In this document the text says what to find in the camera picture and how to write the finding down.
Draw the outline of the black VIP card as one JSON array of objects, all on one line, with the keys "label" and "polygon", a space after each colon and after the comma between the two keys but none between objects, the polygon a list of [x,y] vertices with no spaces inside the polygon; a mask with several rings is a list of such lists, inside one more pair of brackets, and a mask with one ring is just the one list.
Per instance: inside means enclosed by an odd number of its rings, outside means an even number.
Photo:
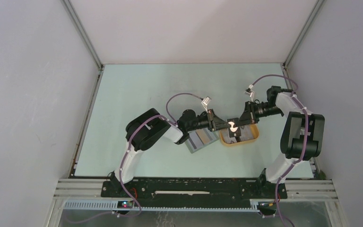
[{"label": "black VIP card", "polygon": [[238,118],[230,118],[226,120],[229,124],[228,134],[231,143],[241,142],[241,129],[237,126]]}]

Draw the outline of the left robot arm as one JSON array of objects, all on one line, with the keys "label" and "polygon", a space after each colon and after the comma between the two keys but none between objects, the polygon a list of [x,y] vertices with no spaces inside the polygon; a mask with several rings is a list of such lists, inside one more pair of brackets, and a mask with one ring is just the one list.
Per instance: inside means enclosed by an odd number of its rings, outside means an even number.
[{"label": "left robot arm", "polygon": [[130,181],[143,153],[161,138],[167,138],[176,145],[186,144],[191,153],[218,140],[216,131],[230,128],[212,109],[197,115],[191,109],[185,110],[173,123],[151,108],[126,126],[126,150],[120,167],[111,172],[112,191],[119,197],[130,192]]}]

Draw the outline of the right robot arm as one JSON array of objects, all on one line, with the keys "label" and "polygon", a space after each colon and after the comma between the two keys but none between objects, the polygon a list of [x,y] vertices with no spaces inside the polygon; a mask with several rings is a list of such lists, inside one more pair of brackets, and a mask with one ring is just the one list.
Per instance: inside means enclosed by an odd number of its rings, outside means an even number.
[{"label": "right robot arm", "polygon": [[266,102],[247,101],[237,125],[256,124],[262,117],[277,114],[286,117],[281,153],[256,179],[256,192],[263,198],[272,195],[301,162],[319,156],[322,148],[324,116],[307,110],[291,89],[272,86],[267,90]]}]

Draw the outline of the orange plastic tray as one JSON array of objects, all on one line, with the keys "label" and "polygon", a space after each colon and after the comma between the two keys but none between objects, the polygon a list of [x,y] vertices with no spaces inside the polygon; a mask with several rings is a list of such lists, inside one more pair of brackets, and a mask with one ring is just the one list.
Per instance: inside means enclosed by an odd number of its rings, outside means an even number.
[{"label": "orange plastic tray", "polygon": [[230,136],[227,129],[221,130],[219,132],[221,143],[226,147],[233,147],[253,143],[259,137],[259,130],[255,124],[241,126],[239,130],[240,136]]}]

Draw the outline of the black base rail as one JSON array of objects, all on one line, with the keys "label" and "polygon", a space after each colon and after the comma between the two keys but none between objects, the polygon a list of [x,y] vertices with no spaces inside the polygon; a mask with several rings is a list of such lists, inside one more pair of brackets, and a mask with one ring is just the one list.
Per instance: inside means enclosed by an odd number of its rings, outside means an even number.
[{"label": "black base rail", "polygon": [[287,199],[285,184],[258,190],[253,178],[135,177],[123,186],[104,181],[103,198],[134,196],[143,208],[234,209],[253,208],[254,200]]}]

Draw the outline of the aluminium frame rail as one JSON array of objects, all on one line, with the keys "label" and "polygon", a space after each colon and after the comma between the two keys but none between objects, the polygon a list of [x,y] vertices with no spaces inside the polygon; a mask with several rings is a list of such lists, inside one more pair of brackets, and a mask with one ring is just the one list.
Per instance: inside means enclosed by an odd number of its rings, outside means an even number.
[{"label": "aluminium frame rail", "polygon": [[252,178],[145,178],[125,188],[106,179],[61,179],[54,198],[68,209],[113,211],[257,211],[279,202],[336,202],[330,180],[287,180],[276,186]]}]

